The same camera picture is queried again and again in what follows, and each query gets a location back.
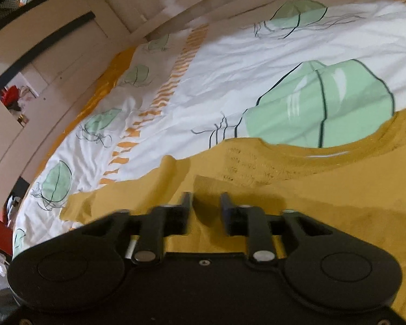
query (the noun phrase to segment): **white fabric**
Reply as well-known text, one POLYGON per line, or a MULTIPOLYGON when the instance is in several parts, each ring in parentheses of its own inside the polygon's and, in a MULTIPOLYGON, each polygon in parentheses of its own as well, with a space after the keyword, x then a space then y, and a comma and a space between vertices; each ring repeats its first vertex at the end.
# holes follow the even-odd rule
MULTIPOLYGON (((123 83, 125 72, 119 85, 99 103, 93 114, 112 108, 120 113, 98 141, 79 139, 81 127, 66 137, 22 203, 15 224, 14 254, 77 226, 58 218, 66 198, 45 206, 36 194, 60 160, 72 173, 66 197, 98 188, 105 171, 118 169, 106 176, 117 181, 139 178, 158 167, 164 155, 189 157, 233 137, 230 124, 237 124, 245 110, 302 62, 318 60, 333 65, 358 59, 386 82, 395 110, 406 108, 406 5, 393 0, 317 1, 328 6, 325 17, 286 38, 282 38, 285 31, 265 33, 264 28, 256 36, 254 25, 269 20, 285 0, 211 25, 162 114, 140 129, 140 137, 132 138, 137 146, 120 154, 129 162, 109 165, 125 130, 141 119, 138 114, 148 108, 168 79, 190 30, 170 35, 164 51, 152 53, 147 45, 140 46, 130 69, 138 64, 149 66, 147 80, 141 86, 123 83), (338 23, 338 16, 346 19, 338 23), (221 130, 210 138, 217 127, 221 130)), ((237 132, 238 137, 248 136, 246 126, 238 126, 237 132)))

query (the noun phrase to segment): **bed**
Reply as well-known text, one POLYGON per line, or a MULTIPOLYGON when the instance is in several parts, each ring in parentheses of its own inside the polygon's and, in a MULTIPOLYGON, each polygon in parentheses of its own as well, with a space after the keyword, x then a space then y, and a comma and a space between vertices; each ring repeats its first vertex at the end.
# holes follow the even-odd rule
POLYGON ((406 109, 406 0, 241 9, 113 59, 22 202, 14 256, 81 225, 61 219, 71 195, 137 180, 166 155, 251 137, 343 156, 406 109))

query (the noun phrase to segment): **clothes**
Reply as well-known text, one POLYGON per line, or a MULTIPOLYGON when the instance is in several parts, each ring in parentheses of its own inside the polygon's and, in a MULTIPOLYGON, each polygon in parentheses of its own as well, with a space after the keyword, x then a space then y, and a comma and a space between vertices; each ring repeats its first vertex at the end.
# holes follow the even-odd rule
POLYGON ((406 318, 406 110, 375 134, 340 147, 312 149, 229 139, 183 160, 165 156, 138 180, 70 196, 61 219, 88 223, 119 209, 145 214, 194 193, 187 236, 166 240, 179 252, 244 251, 222 229, 219 196, 269 214, 299 210, 393 254, 404 280, 394 308, 406 318))

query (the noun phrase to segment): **jellyfish print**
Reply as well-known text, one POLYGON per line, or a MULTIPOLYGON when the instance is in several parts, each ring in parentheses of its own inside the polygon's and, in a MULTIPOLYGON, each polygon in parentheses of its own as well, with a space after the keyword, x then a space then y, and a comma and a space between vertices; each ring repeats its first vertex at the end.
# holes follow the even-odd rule
POLYGON ((40 199, 38 202, 42 210, 51 211, 63 207, 72 183, 72 172, 62 160, 48 172, 45 180, 37 184, 31 191, 31 196, 40 199))
POLYGON ((362 18, 353 13, 327 16, 327 12, 328 7, 314 0, 287 1, 271 19, 254 24, 254 36, 285 39, 298 30, 323 30, 362 18))
POLYGON ((128 71, 123 82, 135 87, 148 86, 152 83, 154 75, 149 67, 143 64, 137 64, 128 71))
POLYGON ((109 148, 113 142, 110 135, 104 135, 104 130, 121 112, 120 109, 110 109, 98 115, 92 116, 84 124, 80 125, 76 136, 96 144, 101 143, 104 148, 109 148))
POLYGON ((23 229, 17 228, 15 230, 14 237, 14 248, 13 248, 13 257, 15 258, 23 250, 25 231, 23 229))
POLYGON ((170 34, 166 34, 159 39, 152 40, 144 46, 144 50, 148 53, 155 53, 166 51, 168 49, 168 40, 170 38, 170 34))
POLYGON ((238 126, 241 124, 243 113, 226 116, 221 113, 219 122, 212 125, 194 127, 191 132, 195 135, 205 135, 208 140, 208 148, 221 143, 225 139, 238 137, 238 126))
POLYGON ((302 62, 260 96, 242 124, 270 144, 321 148, 374 133, 394 114, 385 82, 361 61, 302 62))

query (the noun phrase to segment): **metal screw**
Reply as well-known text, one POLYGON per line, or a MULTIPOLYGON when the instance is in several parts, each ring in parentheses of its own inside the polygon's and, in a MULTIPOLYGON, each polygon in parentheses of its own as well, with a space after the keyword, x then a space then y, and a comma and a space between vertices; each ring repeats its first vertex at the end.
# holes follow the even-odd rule
POLYGON ((151 262, 155 260, 156 255, 153 251, 138 251, 135 253, 134 258, 138 262, 151 262))
POLYGON ((210 265, 210 260, 206 260, 206 259, 203 259, 203 260, 200 260, 199 261, 199 264, 201 265, 201 266, 209 266, 210 265))
POLYGON ((256 251, 253 258, 258 262, 272 261, 275 259, 275 254, 270 251, 256 251))

